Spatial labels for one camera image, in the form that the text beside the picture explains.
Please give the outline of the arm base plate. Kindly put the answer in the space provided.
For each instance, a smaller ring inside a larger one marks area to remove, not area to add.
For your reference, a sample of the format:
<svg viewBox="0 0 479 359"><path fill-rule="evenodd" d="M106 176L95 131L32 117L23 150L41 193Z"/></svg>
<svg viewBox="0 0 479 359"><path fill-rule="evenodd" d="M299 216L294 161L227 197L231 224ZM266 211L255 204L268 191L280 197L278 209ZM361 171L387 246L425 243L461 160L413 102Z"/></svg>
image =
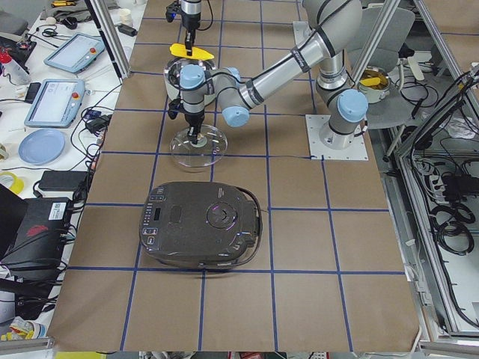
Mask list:
<svg viewBox="0 0 479 359"><path fill-rule="evenodd" d="M308 22L293 21L293 35L297 47L310 36L311 32Z"/></svg>
<svg viewBox="0 0 479 359"><path fill-rule="evenodd" d="M305 116L310 157L317 160L367 161L368 155L357 124L353 134L339 135L329 127L329 115Z"/></svg>

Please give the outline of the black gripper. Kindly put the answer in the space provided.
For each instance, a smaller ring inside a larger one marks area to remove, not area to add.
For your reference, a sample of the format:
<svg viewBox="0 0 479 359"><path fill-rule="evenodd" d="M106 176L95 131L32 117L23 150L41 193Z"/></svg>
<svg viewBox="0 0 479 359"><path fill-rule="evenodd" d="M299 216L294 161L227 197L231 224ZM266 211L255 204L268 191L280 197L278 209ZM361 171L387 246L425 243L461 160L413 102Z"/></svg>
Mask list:
<svg viewBox="0 0 479 359"><path fill-rule="evenodd" d="M168 104L168 116L174 120L179 113L184 115L186 122L190 125L187 132L189 142L197 144L198 136L201 134L201 124L204 121L204 106L184 105L181 99L173 99Z"/></svg>
<svg viewBox="0 0 479 359"><path fill-rule="evenodd" d="M172 22L177 16L181 17L182 25L187 30L185 35L186 55L193 55L195 44L195 30L201 24L201 2L200 1L173 1L165 9L165 17Z"/></svg>

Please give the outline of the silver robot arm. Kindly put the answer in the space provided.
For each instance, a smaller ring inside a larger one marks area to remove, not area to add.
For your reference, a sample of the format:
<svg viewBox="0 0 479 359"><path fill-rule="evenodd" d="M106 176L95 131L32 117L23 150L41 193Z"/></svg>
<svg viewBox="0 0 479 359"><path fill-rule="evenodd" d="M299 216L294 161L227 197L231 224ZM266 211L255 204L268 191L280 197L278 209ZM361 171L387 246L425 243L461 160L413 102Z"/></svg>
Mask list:
<svg viewBox="0 0 479 359"><path fill-rule="evenodd" d="M200 28L201 24L201 1L173 1L165 9L165 18L168 23L171 23L178 16L181 18L182 26L186 31L183 46L185 55L192 56L196 31Z"/></svg>
<svg viewBox="0 0 479 359"><path fill-rule="evenodd" d="M362 21L360 1L304 1L309 34L282 59L241 82L234 67L206 71L188 64L179 74L178 97L168 105L168 116L183 114L189 124L187 138L197 144L204 122L204 98L213 95L230 127L245 125L250 111L263 104L289 82L318 66L317 91L330 110L324 143L333 147L353 137L364 119L368 102L363 93L347 86L344 50Z"/></svg>

